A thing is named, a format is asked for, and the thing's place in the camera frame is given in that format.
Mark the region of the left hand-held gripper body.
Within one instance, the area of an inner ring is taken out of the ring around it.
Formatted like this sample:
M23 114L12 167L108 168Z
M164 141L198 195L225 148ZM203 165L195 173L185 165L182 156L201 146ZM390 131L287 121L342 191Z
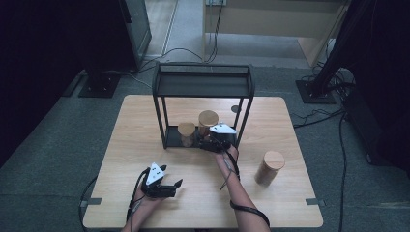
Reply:
M173 186L164 186L161 181L164 177L164 171L156 163L152 163L148 168L148 174L144 177L141 186L142 192L151 198L174 197L176 188Z

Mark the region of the grey cabinet panel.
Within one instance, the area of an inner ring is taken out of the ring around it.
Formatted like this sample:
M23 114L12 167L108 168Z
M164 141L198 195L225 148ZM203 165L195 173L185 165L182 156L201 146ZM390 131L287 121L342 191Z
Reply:
M132 45L136 68L142 67L143 59L152 39L145 0L125 0L128 15L127 29Z

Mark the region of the short glass jar wooden lid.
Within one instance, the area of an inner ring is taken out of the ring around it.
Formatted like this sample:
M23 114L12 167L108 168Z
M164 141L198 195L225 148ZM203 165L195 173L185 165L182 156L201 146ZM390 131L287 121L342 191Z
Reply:
M178 125L178 132L180 133L181 143L184 147L191 147L194 144L194 123L180 123Z

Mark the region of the tall wooden cylinder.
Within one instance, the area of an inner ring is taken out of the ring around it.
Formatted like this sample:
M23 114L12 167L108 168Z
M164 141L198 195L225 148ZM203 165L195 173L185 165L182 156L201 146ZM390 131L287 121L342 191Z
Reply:
M210 134L210 127L219 121L219 115L213 110L204 110L198 116L198 134L204 138Z

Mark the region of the tall glass jar wooden lid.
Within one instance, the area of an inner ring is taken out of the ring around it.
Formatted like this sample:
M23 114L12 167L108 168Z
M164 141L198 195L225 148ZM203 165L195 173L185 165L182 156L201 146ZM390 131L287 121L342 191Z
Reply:
M266 152L255 173L255 182L258 185L267 187L284 166L285 158L282 153L276 151Z

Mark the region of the black post with base plate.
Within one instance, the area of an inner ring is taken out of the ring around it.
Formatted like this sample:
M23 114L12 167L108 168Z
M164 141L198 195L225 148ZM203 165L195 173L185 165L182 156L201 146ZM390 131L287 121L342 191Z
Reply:
M352 0L347 16L341 24L333 50L318 74L307 80L296 80L304 103L335 103L332 91L352 86L342 82L331 86L330 82L340 69L350 70L366 58L373 40L374 19L377 5L382 0Z

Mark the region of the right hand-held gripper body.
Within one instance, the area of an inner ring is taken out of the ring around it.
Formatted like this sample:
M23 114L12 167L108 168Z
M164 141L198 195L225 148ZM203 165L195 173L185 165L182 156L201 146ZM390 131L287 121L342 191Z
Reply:
M208 142L206 151L219 153L227 150L235 140L236 131L225 123L219 123L210 127L210 135L200 141Z

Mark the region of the black metal shelf rack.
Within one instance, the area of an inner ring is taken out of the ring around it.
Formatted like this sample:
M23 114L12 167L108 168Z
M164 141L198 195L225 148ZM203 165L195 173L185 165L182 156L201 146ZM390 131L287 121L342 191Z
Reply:
M178 126L168 120L167 98L202 98L237 100L241 111L235 113L233 125L237 133L233 145L238 146L247 123L255 81L252 65L218 65L157 63L154 67L152 95L161 132L162 146L182 147Z

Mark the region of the dark curtain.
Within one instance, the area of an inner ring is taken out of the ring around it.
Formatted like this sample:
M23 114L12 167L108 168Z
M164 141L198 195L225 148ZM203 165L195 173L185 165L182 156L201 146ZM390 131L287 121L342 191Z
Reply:
M81 70L58 0L0 0L0 167Z

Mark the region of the light wooden desk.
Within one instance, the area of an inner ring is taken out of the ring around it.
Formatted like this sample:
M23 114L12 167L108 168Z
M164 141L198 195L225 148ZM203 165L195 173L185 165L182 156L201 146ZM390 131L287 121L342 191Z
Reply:
M352 0L201 0L207 34L294 37L314 66Z

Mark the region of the person's left hand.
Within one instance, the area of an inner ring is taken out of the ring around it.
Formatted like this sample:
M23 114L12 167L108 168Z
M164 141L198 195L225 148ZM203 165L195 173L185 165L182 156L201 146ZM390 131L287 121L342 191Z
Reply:
M140 202L140 206L139 206L140 211L144 210L146 212L153 212L162 203L163 198L148 197L142 192L140 188L137 188L133 196L133 200Z

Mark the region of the black stand with base plate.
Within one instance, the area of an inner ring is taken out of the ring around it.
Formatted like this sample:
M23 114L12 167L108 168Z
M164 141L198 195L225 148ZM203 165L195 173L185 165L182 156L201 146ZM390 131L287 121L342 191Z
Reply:
M80 0L81 40L88 80L81 97L111 98L119 76L113 71L136 67L129 24L132 22L125 0Z

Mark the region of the person's right hand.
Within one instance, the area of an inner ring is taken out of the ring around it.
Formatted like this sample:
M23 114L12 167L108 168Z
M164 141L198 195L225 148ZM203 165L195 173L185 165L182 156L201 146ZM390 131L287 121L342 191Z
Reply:
M238 168L236 168L238 156L239 152L234 146L231 146L226 152L215 154L217 166L224 179L230 175L238 176Z

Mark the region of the black equipment box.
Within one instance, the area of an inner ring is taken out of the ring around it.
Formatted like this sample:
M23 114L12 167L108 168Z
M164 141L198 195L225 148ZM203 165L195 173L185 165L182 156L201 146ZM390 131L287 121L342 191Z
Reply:
M397 167L410 179L410 112L383 129L358 90L353 90L342 104L364 145L366 161L376 166Z

